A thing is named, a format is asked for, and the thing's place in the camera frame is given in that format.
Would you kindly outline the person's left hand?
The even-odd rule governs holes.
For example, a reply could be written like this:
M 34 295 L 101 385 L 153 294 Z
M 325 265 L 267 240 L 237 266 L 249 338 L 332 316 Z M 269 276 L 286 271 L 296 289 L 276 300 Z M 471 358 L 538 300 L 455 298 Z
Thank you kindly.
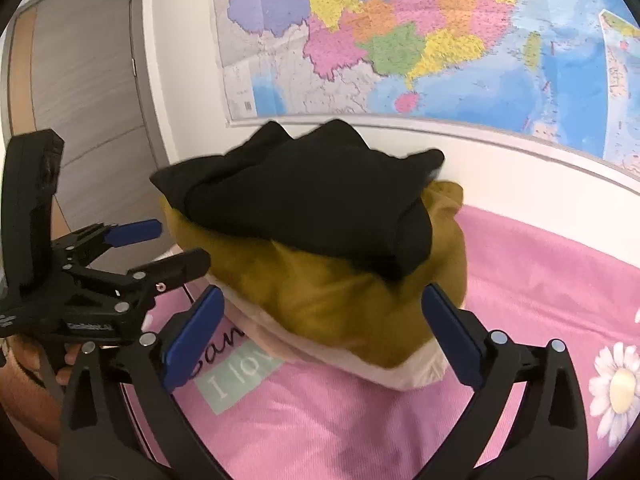
M 79 344 L 54 344 L 47 352 L 39 341 L 23 335 L 14 335 L 8 339 L 9 349 L 22 370 L 44 382 L 43 372 L 48 366 L 55 372 L 55 381 L 66 387 L 72 377 L 72 370 L 80 352 Z

